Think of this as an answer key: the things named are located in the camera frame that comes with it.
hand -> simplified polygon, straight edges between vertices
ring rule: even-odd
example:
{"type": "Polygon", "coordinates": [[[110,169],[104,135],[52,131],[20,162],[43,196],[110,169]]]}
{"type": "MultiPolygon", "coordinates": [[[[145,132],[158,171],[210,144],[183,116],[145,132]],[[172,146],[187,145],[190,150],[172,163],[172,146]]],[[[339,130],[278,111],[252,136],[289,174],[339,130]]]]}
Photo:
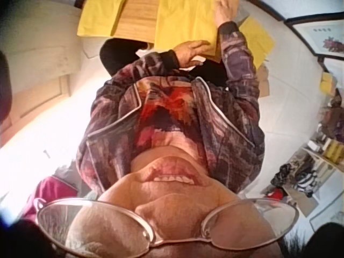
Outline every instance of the hand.
{"type": "Polygon", "coordinates": [[[215,23],[219,28],[223,23],[232,22],[239,8],[239,0],[215,0],[215,23]]]}
{"type": "Polygon", "coordinates": [[[201,61],[192,60],[196,55],[209,51],[212,47],[205,40],[187,41],[176,46],[173,51],[176,53],[180,68],[201,66],[201,61]]]}

eyeglass frame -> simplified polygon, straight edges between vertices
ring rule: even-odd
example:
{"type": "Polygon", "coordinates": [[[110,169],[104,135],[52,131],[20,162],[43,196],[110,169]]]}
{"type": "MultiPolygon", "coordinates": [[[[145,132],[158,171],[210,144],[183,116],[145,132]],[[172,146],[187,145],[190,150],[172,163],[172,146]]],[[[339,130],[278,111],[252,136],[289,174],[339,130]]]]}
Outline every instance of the eyeglass frame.
{"type": "Polygon", "coordinates": [[[63,202],[71,202],[71,201],[82,201],[82,202],[88,202],[88,203],[102,203],[102,204],[105,204],[105,205],[109,205],[111,206],[113,209],[119,211],[120,213],[122,214],[125,214],[127,216],[129,216],[130,218],[132,218],[133,220],[135,220],[138,224],[140,224],[140,226],[143,227],[143,229],[148,233],[149,235],[149,242],[148,242],[148,246],[147,248],[142,251],[140,254],[138,255],[134,255],[134,256],[128,256],[128,257],[125,257],[125,258],[137,258],[137,257],[141,257],[142,255],[145,255],[147,254],[152,248],[156,248],[156,247],[160,247],[160,246],[164,246],[164,245],[168,245],[168,244],[178,244],[178,243],[189,243],[189,242],[203,242],[203,243],[210,243],[213,247],[216,247],[218,249],[221,249],[221,250],[227,250],[227,251],[235,251],[235,252],[238,252],[238,251],[246,251],[246,250],[252,250],[252,249],[256,249],[256,248],[260,248],[260,247],[264,247],[264,246],[267,246],[273,242],[276,242],[277,240],[279,240],[280,238],[284,237],[288,232],[290,232],[290,230],[295,226],[298,218],[299,218],[299,211],[292,205],[288,204],[288,203],[285,203],[285,202],[282,202],[278,199],[270,199],[270,198],[249,198],[249,199],[240,199],[240,200],[235,200],[233,202],[229,202],[229,203],[226,203],[220,207],[217,207],[216,209],[214,209],[213,211],[211,211],[209,214],[207,214],[207,216],[205,217],[205,219],[202,221],[201,225],[200,225],[200,231],[201,231],[201,235],[202,237],[199,237],[199,238],[188,238],[188,239],[183,239],[183,240],[160,240],[158,242],[155,242],[156,240],[156,233],[155,233],[155,230],[152,228],[152,226],[146,222],[144,220],[144,218],[142,218],[141,216],[137,215],[135,212],[133,211],[130,211],[130,210],[127,210],[125,208],[122,208],[122,207],[119,207],[119,206],[116,206],[116,205],[113,205],[111,203],[108,203],[108,202],[103,202],[103,201],[100,201],[100,200],[89,200],[89,199],[85,199],[85,198],[63,198],[63,199],[58,199],[58,200],[54,200],[52,202],[49,202],[47,203],[44,199],[42,198],[35,198],[34,199],[34,207],[36,209],[36,212],[37,212],[37,216],[36,216],[36,224],[38,225],[38,227],[40,228],[40,230],[44,233],[44,235],[46,237],[49,238],[49,240],[55,244],[56,246],[58,246],[59,248],[63,249],[64,251],[74,255],[74,256],[77,256],[77,257],[87,257],[87,256],[84,256],[82,254],[79,254],[73,250],[71,250],[70,248],[64,246],[63,244],[59,243],[58,241],[56,241],[53,237],[50,236],[50,234],[39,224],[38,222],[38,218],[39,218],[39,214],[44,210],[46,209],[47,207],[53,205],[53,204],[56,204],[56,203],[63,203],[63,202]],[[235,205],[237,203],[241,203],[241,202],[249,202],[249,201],[258,201],[258,200],[268,200],[268,201],[271,201],[271,202],[278,202],[278,203],[283,203],[291,208],[294,209],[295,211],[295,217],[293,219],[293,222],[290,224],[290,226],[284,230],[284,233],[281,234],[279,237],[275,237],[269,241],[266,241],[262,244],[259,244],[259,245],[256,245],[256,246],[252,246],[252,247],[249,247],[249,248],[224,248],[224,247],[220,247],[220,246],[217,246],[216,244],[214,244],[212,242],[212,239],[211,237],[208,235],[208,232],[206,230],[206,226],[207,226],[207,223],[209,222],[210,219],[213,218],[214,214],[217,214],[219,213],[220,211],[232,206],[232,205],[235,205]]]}

yellow envelope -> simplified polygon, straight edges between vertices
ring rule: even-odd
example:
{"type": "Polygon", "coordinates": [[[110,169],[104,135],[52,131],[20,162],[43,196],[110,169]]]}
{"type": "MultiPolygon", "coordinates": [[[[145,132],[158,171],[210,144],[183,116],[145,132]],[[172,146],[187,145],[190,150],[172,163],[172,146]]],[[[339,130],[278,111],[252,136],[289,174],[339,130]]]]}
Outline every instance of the yellow envelope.
{"type": "Polygon", "coordinates": [[[81,14],[77,35],[113,36],[124,2],[125,0],[87,0],[81,14]]]}
{"type": "Polygon", "coordinates": [[[217,28],[214,22],[214,0],[160,0],[157,13],[155,44],[169,50],[189,40],[207,40],[215,55],[217,28]]]}
{"type": "Polygon", "coordinates": [[[240,31],[245,35],[249,50],[253,55],[253,63],[258,69],[268,54],[274,49],[275,42],[262,25],[249,16],[240,26],[240,31]]]}

cardboard box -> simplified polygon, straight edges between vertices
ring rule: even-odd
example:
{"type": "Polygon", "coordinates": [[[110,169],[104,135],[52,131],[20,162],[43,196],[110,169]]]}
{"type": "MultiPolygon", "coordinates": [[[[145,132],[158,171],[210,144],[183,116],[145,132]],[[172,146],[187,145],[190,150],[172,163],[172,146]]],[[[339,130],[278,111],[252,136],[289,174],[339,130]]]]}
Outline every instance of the cardboard box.
{"type": "Polygon", "coordinates": [[[270,95],[270,84],[268,81],[269,77],[269,70],[266,67],[266,65],[263,63],[259,68],[257,69],[257,77],[259,81],[259,90],[260,94],[259,97],[267,97],[270,95]]]}

eyeglasses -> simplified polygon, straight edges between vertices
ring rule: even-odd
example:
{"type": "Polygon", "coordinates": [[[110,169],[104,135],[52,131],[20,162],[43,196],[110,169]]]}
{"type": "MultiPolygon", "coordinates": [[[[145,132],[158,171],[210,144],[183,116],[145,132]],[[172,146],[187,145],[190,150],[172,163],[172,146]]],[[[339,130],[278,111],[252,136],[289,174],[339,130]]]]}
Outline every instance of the eyeglasses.
{"type": "Polygon", "coordinates": [[[234,251],[258,248],[287,234],[299,217],[295,207],[278,200],[244,199],[210,212],[194,238],[163,240],[142,217],[106,202],[38,199],[36,208],[40,229],[56,246],[78,257],[103,258],[140,257],[151,248],[185,242],[234,251]]]}

